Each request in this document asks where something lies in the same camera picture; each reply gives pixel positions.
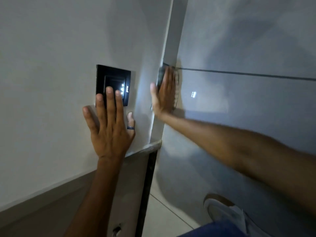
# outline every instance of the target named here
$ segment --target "blue clothing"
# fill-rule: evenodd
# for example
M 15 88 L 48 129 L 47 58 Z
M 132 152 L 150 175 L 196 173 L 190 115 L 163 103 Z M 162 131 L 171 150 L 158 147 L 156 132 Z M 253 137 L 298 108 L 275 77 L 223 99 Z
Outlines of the blue clothing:
M 246 237 L 231 221 L 212 222 L 179 237 Z

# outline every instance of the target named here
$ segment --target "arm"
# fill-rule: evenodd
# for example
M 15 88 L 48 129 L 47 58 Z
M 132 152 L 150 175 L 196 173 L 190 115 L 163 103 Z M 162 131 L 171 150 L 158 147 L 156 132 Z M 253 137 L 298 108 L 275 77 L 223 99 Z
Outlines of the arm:
M 125 154 L 135 136 L 134 130 L 127 130 L 123 118 L 122 96 L 113 89 L 106 88 L 106 104 L 103 96 L 96 96 L 96 110 L 100 129 L 93 121 L 88 107 L 83 108 L 83 115 L 91 132 L 91 140 L 99 160 L 92 185 L 73 218 L 65 237 L 95 236 L 98 231 L 106 233 L 112 201 L 118 180 L 118 174 Z M 134 127 L 132 114 L 128 114 L 129 125 Z
M 316 215 L 315 156 L 291 149 L 256 132 L 173 116 L 174 77 L 165 74 L 161 93 L 151 85 L 153 109 L 159 119 L 210 155 L 297 201 Z

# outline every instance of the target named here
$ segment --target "shoe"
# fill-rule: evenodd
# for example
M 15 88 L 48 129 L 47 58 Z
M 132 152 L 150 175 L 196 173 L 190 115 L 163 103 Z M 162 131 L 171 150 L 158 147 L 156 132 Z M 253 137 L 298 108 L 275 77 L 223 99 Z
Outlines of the shoe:
M 204 198 L 204 208 L 212 221 L 230 220 L 248 236 L 272 237 L 260 229 L 242 209 L 223 196 L 208 194 Z

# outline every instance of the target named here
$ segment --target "dark line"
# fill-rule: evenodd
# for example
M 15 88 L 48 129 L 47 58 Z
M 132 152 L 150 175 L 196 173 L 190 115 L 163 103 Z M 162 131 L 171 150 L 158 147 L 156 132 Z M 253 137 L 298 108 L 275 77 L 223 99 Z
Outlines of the dark line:
M 205 71 L 205 72 L 214 72 L 214 73 L 235 74 L 235 75 L 251 75 L 251 76 L 269 77 L 269 78 L 291 79 L 291 80 L 316 81 L 316 79 L 313 79 L 313 78 L 294 77 L 294 76 L 285 76 L 285 75 L 266 75 L 266 74 L 255 74 L 255 73 L 244 73 L 244 72 L 233 72 L 233 71 L 215 71 L 215 70 L 191 69 L 191 68 L 182 68 L 182 67 L 180 67 L 178 69 L 189 70 L 189 71 Z
M 157 152 L 158 151 L 154 151 L 150 153 L 148 157 L 148 164 L 147 164 L 146 176 L 145 176 L 145 181 L 144 181 L 142 200 L 139 207 L 135 237 L 142 237 L 142 234 L 143 234 L 148 199 L 150 195 L 150 188 L 151 188 L 151 183 L 154 176 L 154 169 L 156 165 Z
M 152 197 L 154 197 L 156 200 L 158 200 L 164 207 L 166 207 L 168 210 L 170 210 L 172 213 L 174 213 L 171 209 L 169 209 L 167 206 L 165 206 L 164 203 L 162 203 L 159 199 L 157 199 L 155 196 L 153 196 L 152 194 L 150 194 Z M 179 215 L 177 215 L 176 213 L 174 213 L 179 219 L 181 219 L 184 223 L 186 223 L 188 226 L 190 226 L 192 229 L 194 229 L 191 225 L 189 225 L 187 222 L 185 222 Z

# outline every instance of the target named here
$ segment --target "black wall plate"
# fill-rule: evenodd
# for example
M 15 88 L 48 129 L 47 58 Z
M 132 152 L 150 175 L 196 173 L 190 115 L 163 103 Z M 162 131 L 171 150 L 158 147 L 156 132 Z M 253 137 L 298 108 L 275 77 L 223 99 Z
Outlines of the black wall plate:
M 119 90 L 122 94 L 123 106 L 127 106 L 130 94 L 131 71 L 97 65 L 96 94 L 101 93 L 106 107 L 105 88 L 111 86 L 114 91 Z

